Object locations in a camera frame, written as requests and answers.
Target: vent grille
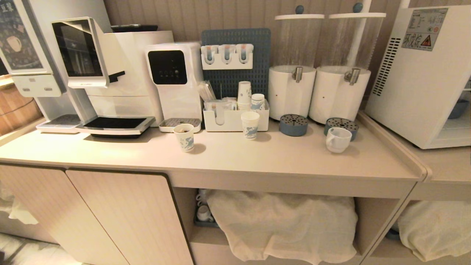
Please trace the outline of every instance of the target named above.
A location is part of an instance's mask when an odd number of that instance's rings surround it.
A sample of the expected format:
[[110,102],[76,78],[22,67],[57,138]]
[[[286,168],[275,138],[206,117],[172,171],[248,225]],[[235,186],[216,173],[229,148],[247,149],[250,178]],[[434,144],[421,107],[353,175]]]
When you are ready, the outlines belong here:
[[376,82],[373,86],[373,94],[375,94],[376,96],[381,96],[400,44],[400,38],[391,38],[389,40],[386,53],[384,54],[383,62],[381,63],[381,67],[378,72],[378,77],[376,78]]

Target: dispenser spout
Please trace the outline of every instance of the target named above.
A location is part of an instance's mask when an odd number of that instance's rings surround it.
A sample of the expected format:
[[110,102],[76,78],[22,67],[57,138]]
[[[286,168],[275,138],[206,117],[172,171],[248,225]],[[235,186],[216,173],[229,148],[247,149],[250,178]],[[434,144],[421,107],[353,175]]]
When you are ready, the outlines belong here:
[[299,83],[302,79],[302,67],[296,67],[296,69],[293,71],[292,77],[294,80],[296,80],[296,83]]
[[358,81],[358,77],[360,77],[360,68],[352,68],[351,71],[345,73],[344,80],[349,82],[350,85],[354,85]]

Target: white organizer caddy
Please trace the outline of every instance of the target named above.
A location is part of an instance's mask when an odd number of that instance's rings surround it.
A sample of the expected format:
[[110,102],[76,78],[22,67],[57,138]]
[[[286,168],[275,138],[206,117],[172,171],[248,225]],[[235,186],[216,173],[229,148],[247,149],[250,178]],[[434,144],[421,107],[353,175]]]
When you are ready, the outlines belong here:
[[[265,110],[256,110],[260,114],[259,120],[259,132],[268,131],[268,116],[270,113],[270,107],[268,101],[265,100]],[[242,120],[240,116],[247,110],[225,110],[224,111],[224,123],[218,125],[216,123],[216,116],[214,111],[205,110],[203,111],[204,125],[206,126],[207,132],[241,132],[242,131]]]
[[203,70],[233,70],[233,69],[253,69],[253,52],[249,53],[249,60],[247,63],[243,64],[239,61],[238,53],[231,53],[229,57],[231,62],[225,64],[222,62],[221,56],[223,54],[216,53],[214,54],[214,62],[212,64],[206,63],[204,60],[204,55],[201,55],[201,64],[203,65]]

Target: warning label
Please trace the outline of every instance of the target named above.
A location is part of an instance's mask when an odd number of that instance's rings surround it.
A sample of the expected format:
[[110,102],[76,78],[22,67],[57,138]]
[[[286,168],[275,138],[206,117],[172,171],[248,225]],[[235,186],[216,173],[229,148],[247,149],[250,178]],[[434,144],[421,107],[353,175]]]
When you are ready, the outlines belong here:
[[432,51],[447,11],[447,8],[415,10],[409,21],[402,47]]

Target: wooden barrel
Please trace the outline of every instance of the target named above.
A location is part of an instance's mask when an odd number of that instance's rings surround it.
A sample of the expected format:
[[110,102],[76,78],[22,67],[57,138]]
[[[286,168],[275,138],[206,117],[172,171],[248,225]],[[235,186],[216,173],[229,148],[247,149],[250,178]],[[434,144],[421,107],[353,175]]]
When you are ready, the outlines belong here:
[[8,76],[0,77],[0,135],[25,126],[40,117],[42,113],[34,98],[23,97],[8,80]]

